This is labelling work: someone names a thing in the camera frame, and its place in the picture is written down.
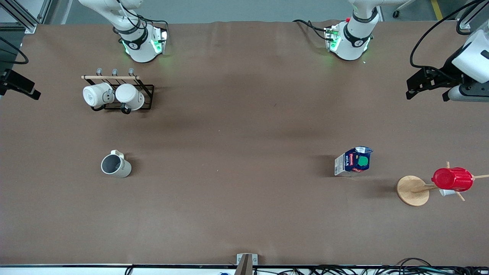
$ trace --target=mug rack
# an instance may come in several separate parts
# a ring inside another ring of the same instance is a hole
[[[129,69],[129,76],[118,76],[117,75],[117,69],[112,70],[112,76],[103,76],[102,75],[102,69],[98,68],[96,75],[82,75],[82,79],[85,79],[90,85],[96,85],[97,83],[94,82],[94,80],[98,80],[100,82],[105,82],[109,84],[112,88],[112,93],[114,93],[115,96],[115,90],[117,87],[119,87],[122,84],[132,84],[136,89],[140,92],[143,92],[144,95],[144,104],[143,107],[141,107],[139,110],[150,110],[151,105],[153,103],[153,94],[155,92],[155,86],[154,85],[147,85],[144,84],[141,81],[141,78],[138,75],[134,75],[134,69],[130,68]],[[91,107],[92,110],[94,111],[101,111],[101,110],[121,110],[122,113],[128,115],[131,110],[130,109],[125,109],[122,107],[122,103],[119,102],[116,98],[114,98],[114,102],[112,103],[107,103],[104,104],[100,107]]]

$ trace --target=floor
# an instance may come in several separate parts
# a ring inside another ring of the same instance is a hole
[[[465,0],[438,0],[442,15],[447,15]],[[433,21],[437,19],[432,0],[417,0],[392,18],[397,6],[384,6],[386,21]],[[342,20],[351,16],[351,6],[345,0],[146,0],[137,11],[150,19],[165,19],[170,23],[211,23],[216,21],[289,22],[295,19],[313,22],[326,19]],[[108,23],[102,16],[84,7],[77,0],[60,0],[53,23]]]

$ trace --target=red plastic cup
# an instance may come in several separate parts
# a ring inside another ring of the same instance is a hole
[[[461,167],[440,168],[435,171],[431,181],[441,189],[464,192],[474,183],[472,174]]]

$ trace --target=white cup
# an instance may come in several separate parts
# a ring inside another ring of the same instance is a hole
[[[143,94],[131,84],[122,84],[115,90],[115,97],[122,103],[122,109],[139,110],[143,107]]]
[[[83,98],[92,107],[102,106],[114,102],[114,92],[109,84],[103,82],[83,88]]]
[[[124,159],[124,154],[117,150],[112,150],[111,154],[102,160],[100,168],[102,172],[116,178],[125,178],[132,170],[131,164]]]
[[[455,195],[455,191],[447,190],[447,189],[440,189],[440,194],[442,196]]]

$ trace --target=milk carton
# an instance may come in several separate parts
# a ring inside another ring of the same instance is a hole
[[[351,177],[367,170],[370,166],[372,149],[359,146],[348,150],[334,160],[334,175]]]

